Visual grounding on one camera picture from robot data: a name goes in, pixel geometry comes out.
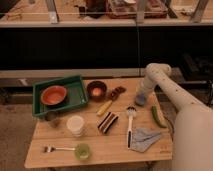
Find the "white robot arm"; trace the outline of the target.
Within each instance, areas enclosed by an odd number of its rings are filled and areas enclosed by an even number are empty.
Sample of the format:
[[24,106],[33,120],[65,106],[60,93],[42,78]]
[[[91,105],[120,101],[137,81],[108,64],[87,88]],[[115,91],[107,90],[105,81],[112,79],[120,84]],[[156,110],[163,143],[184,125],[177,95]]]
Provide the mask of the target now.
[[148,64],[137,92],[148,98],[159,86],[178,110],[171,170],[213,171],[213,109],[174,82],[170,74],[168,64]]

